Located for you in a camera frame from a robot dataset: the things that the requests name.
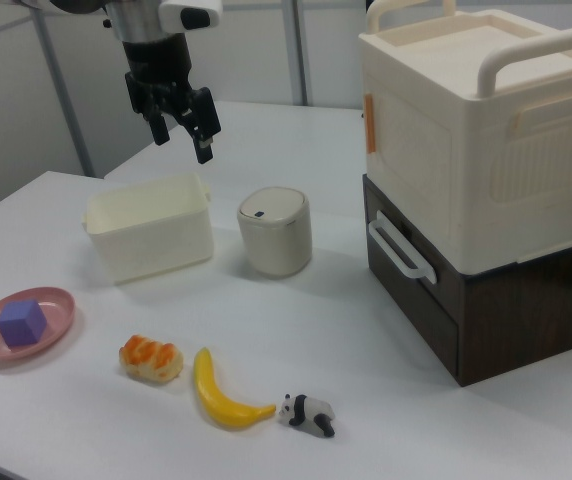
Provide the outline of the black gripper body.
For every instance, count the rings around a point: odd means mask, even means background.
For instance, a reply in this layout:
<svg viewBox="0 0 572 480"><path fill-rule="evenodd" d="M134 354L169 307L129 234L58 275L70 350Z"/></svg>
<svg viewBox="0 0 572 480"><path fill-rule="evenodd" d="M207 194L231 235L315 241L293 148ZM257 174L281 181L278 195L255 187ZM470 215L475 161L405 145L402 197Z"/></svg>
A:
<svg viewBox="0 0 572 480"><path fill-rule="evenodd" d="M130 70L125 80L133 110L149 123L164 114L196 123L199 92L192 88L192 62L184 33L152 42L123 42Z"/></svg>

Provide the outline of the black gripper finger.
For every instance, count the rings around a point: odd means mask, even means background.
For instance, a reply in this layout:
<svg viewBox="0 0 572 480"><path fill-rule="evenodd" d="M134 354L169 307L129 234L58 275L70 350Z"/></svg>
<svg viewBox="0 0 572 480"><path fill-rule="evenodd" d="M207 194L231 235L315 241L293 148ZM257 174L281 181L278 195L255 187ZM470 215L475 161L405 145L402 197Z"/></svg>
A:
<svg viewBox="0 0 572 480"><path fill-rule="evenodd" d="M207 87L192 90L186 100L180 123L192 138L198 163L205 164L213 158L213 138L221 131L215 103Z"/></svg>
<svg viewBox="0 0 572 480"><path fill-rule="evenodd" d="M157 104L150 106L147 118L154 143L157 146L167 143L170 140L167 124L164 113Z"/></svg>

